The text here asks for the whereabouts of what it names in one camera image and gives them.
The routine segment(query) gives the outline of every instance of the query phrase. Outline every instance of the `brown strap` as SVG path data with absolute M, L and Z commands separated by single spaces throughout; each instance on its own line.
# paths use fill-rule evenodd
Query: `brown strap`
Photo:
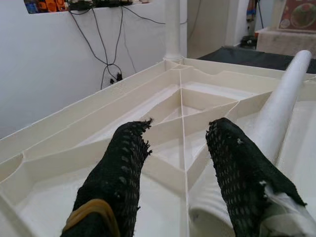
M 92 199 L 86 204 L 73 211 L 66 221 L 63 232 L 75 226 L 91 213 L 98 213 L 103 217 L 104 224 L 110 229 L 113 237 L 120 237 L 119 226 L 110 205 L 101 199 Z

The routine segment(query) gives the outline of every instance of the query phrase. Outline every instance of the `orange object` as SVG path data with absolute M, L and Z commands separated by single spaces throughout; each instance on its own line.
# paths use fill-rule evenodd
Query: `orange object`
M 56 0 L 56 4 L 59 11 L 66 11 L 65 1 L 64 0 Z
M 48 12 L 56 12 L 57 11 L 57 5 L 54 0 L 45 0 Z
M 38 8 L 39 8 L 41 11 L 47 10 L 46 3 L 40 1 L 40 2 L 39 2 L 39 5 L 38 5 Z
M 66 226 L 63 228 L 63 233 L 71 229 L 91 213 L 100 214 L 103 217 L 104 224 L 112 233 L 111 236 L 120 237 L 119 226 L 112 208 L 106 201 L 102 199 L 92 199 L 79 207 L 76 211 L 73 211 L 67 219 Z

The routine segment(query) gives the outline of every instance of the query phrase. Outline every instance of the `electrical wire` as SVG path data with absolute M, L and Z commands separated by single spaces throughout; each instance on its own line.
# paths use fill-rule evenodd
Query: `electrical wire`
M 128 47 L 127 47 L 127 43 L 126 43 L 126 33 L 125 33 L 125 23 L 123 22 L 123 35 L 124 35 L 124 46 L 126 48 L 126 51 L 127 51 L 127 55 L 132 63 L 132 66 L 133 66 L 133 69 L 135 71 L 135 73 L 137 73 L 137 70 L 135 68 L 135 65 L 134 65 L 134 62 L 133 62 L 133 59 L 132 59 L 132 56 L 130 55 L 129 53 L 129 50 L 128 50 Z
M 91 9 L 92 9 L 93 16 L 94 16 L 94 19 L 95 19 L 97 31 L 98 31 L 98 34 L 99 34 L 99 37 L 100 37 L 100 40 L 101 40 L 101 43 L 102 43 L 102 46 L 103 46 L 103 49 L 104 49 L 104 53 L 105 53 L 105 57 L 106 57 L 106 62 L 96 56 L 96 54 L 94 53 L 94 51 L 93 51 L 93 49 L 92 49 L 92 47 L 91 47 L 91 44 L 90 44 L 89 40 L 88 40 L 87 37 L 84 35 L 84 33 L 83 33 L 81 27 L 79 26 L 79 24 L 78 24 L 76 18 L 74 17 L 74 15 L 83 15 L 83 14 L 86 14 L 86 13 L 87 13 L 88 11 L 90 11 Z M 73 20 L 74 20 L 76 26 L 78 27 L 78 29 L 79 29 L 79 31 L 80 31 L 80 33 L 81 33 L 81 35 L 83 36 L 83 38 L 84 38 L 85 41 L 87 42 L 87 44 L 88 44 L 88 46 L 89 46 L 89 49 L 90 49 L 90 51 L 92 52 L 93 56 L 94 56 L 98 61 L 100 61 L 100 62 L 102 62 L 103 64 L 106 65 L 105 68 L 104 68 L 104 70 L 103 70 L 103 73 L 102 73 L 102 79 L 101 79 L 101 87 L 100 87 L 100 89 L 102 89 L 103 81 L 104 81 L 104 73 L 105 73 L 105 71 L 106 71 L 107 69 L 108 69 L 109 74 L 117 81 L 116 77 L 115 77 L 115 76 L 111 73 L 111 71 L 110 71 L 110 66 L 115 66 L 115 67 L 117 67 L 117 69 L 119 70 L 120 74 L 122 75 L 122 70 L 121 70 L 121 68 L 120 68 L 118 65 L 116 65 L 115 62 L 116 62 L 116 59 L 117 59 L 117 50 L 118 50 L 119 38 L 120 38 L 120 36 L 121 36 L 122 21 L 123 21 L 123 9 L 121 8 L 121 13 L 122 13 L 122 15 L 121 15 L 121 20 L 120 20 L 119 34 L 118 34 L 118 40 L 117 40 L 117 43 L 116 43 L 115 58 L 114 58 L 113 63 L 109 63 L 107 51 L 106 51 L 105 44 L 104 44 L 104 41 L 103 41 L 102 36 L 101 36 L 101 32 L 100 32 L 98 20 L 97 20 L 97 17 L 96 17 L 96 14 L 95 14 L 94 9 L 93 9 L 93 8 L 90 8 L 90 9 L 88 9 L 88 10 L 86 10 L 85 12 L 82 12 L 82 13 L 73 13 L 73 12 L 71 12 L 71 11 L 69 10 L 69 13 L 70 13 L 70 15 L 72 16 L 72 18 L 73 18 Z
M 83 36 L 83 38 L 85 39 L 86 43 L 88 44 L 88 46 L 89 46 L 89 48 L 90 48 L 90 51 L 92 52 L 93 56 L 94 56 L 97 60 L 99 60 L 100 62 L 102 62 L 102 63 L 104 63 L 104 64 L 107 64 L 107 63 L 104 62 L 102 59 L 98 58 L 97 55 L 94 53 L 94 51 L 93 51 L 93 49 L 92 49 L 92 47 L 91 47 L 91 45 L 90 45 L 88 39 L 87 39 L 86 36 L 84 35 L 84 33 L 83 33 L 82 29 L 80 28 L 80 26 L 79 26 L 79 24 L 78 24 L 76 18 L 74 17 L 74 14 L 73 14 L 72 12 L 70 12 L 70 15 L 71 15 L 71 17 L 73 18 L 73 20 L 75 21 L 75 24 L 77 25 L 77 27 L 78 27 L 78 29 L 79 29 L 81 35 Z
M 107 64 L 107 66 L 104 68 L 104 71 L 103 71 L 103 74 L 102 74 L 102 80 L 101 80 L 101 87 L 100 87 L 101 90 L 102 90 L 102 86 L 103 86 L 104 73 L 105 73 L 106 69 L 108 69 L 109 74 L 110 74 L 116 81 L 118 81 L 117 78 L 114 77 L 114 76 L 111 74 L 111 72 L 110 72 L 110 67 L 109 67 L 109 66 L 115 66 L 115 67 L 117 67 L 118 70 L 119 70 L 119 72 L 120 72 L 120 74 L 122 75 L 122 70 L 121 70 L 121 68 L 120 68 L 118 65 L 115 64 L 115 62 L 116 62 L 116 60 L 117 60 L 117 54 L 118 54 L 119 38 L 120 38 L 120 36 L 121 36 L 122 25 L 123 25 L 123 9 L 122 9 L 122 7 L 120 8 L 120 10 L 121 10 L 121 18 L 120 18 L 120 24 L 119 24 L 118 40 L 117 40 L 117 43 L 116 43 L 116 45 L 115 45 L 115 57 L 114 57 L 113 63 Z M 103 40 L 102 40 L 102 37 L 101 37 L 101 33 L 100 33 L 100 31 L 99 31 L 99 27 L 97 27 L 97 29 L 98 29 L 98 32 L 99 32 L 99 36 L 100 36 L 100 38 L 101 38 L 101 42 L 102 42 L 102 44 L 103 44 L 104 51 L 106 52 L 105 45 L 104 45 Z
M 101 87 L 100 87 L 100 88 L 101 88 L 101 90 L 102 90 L 105 70 L 108 69 L 109 74 L 110 74 L 113 78 L 115 78 L 115 76 L 113 76 L 113 74 L 112 74 L 111 71 L 110 71 L 109 59 L 108 59 L 107 50 L 106 50 L 106 48 L 105 48 L 105 44 L 104 44 L 103 38 L 102 38 L 102 36 L 101 36 L 101 32 L 100 32 L 98 20 L 97 20 L 97 17 L 96 17 L 96 14 L 95 14 L 94 9 L 92 9 L 92 12 L 93 12 L 95 24 L 96 24 L 96 27 L 97 27 L 97 31 L 98 31 L 98 34 L 99 34 L 99 38 L 100 38 L 100 40 L 101 40 L 101 43 L 102 43 L 102 46 L 103 46 L 103 49 L 104 49 L 105 58 L 106 58 L 106 67 L 104 68 L 104 71 L 103 71 L 103 74 L 102 74 L 102 78 L 101 78 Z
M 192 37 L 192 35 L 193 35 L 193 33 L 194 33 L 195 29 L 196 29 L 197 21 L 198 21 L 198 16 L 199 16 L 199 11 L 200 11 L 200 9 L 201 9 L 201 3 L 202 3 L 202 0 L 199 0 L 199 2 L 198 2 L 198 7 L 197 7 L 197 15 L 196 15 L 196 18 L 195 18 L 195 20 L 194 20 L 193 27 L 192 27 L 192 30 L 191 30 L 191 32 L 190 32 L 190 34 L 189 34 L 188 40 L 191 39 L 191 37 Z
M 264 26 L 263 26 L 262 14 L 261 14 L 260 0 L 258 0 L 258 8 L 259 8 L 259 14 L 260 14 L 260 19 L 261 19 L 261 26 L 262 26 L 262 29 L 263 29 Z
M 119 38 L 120 38 L 121 33 L 122 33 L 122 25 L 123 25 L 123 8 L 122 7 L 120 7 L 120 12 L 121 12 L 121 17 L 120 17 L 120 24 L 119 24 L 119 33 L 118 33 L 118 40 L 117 40 L 117 43 L 116 43 L 116 46 L 115 46 L 115 57 L 114 57 L 114 60 L 113 60 L 113 64 L 117 60 Z
M 155 20 L 153 20 L 153 19 L 140 16 L 140 15 L 138 15 L 136 12 L 132 11 L 131 9 L 129 9 L 129 8 L 126 7 L 126 6 L 122 6 L 122 7 L 125 8 L 125 9 L 127 9 L 127 10 L 129 10 L 131 13 L 133 13 L 134 15 L 138 16 L 138 17 L 141 18 L 141 19 L 148 20 L 148 21 L 154 22 L 154 23 L 156 23 L 156 24 L 160 24 L 160 25 L 165 25 L 165 24 L 166 24 L 166 23 L 164 23 L 164 22 L 158 22 L 158 21 L 155 21 Z M 188 20 L 186 20 L 186 21 L 183 22 L 183 23 L 180 23 L 180 25 L 186 24 L 187 22 L 188 22 Z
M 84 14 L 86 14 L 88 11 L 90 11 L 91 9 L 88 9 L 87 11 L 85 11 L 85 12 L 82 12 L 82 13 L 74 13 L 74 12 L 71 12 L 70 10 L 69 10 L 69 12 L 71 13 L 71 14 L 73 14 L 73 15 L 84 15 Z

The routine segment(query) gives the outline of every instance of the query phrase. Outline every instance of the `black table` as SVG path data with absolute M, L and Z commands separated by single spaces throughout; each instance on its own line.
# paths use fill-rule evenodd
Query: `black table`
M 264 53 L 243 48 L 222 47 L 199 59 L 220 63 L 232 63 L 252 67 L 286 70 L 287 66 L 293 59 L 293 56 Z M 316 59 L 311 60 L 307 72 L 316 74 Z

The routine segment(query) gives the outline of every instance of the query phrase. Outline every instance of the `vertical white pipe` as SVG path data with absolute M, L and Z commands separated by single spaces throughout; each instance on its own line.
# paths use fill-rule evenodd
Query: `vertical white pipe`
M 306 50 L 296 54 L 277 89 L 260 111 L 250 135 L 250 139 L 274 164 L 311 58 L 312 54 Z
M 165 0 L 165 60 L 176 61 L 182 58 L 180 53 L 180 0 Z

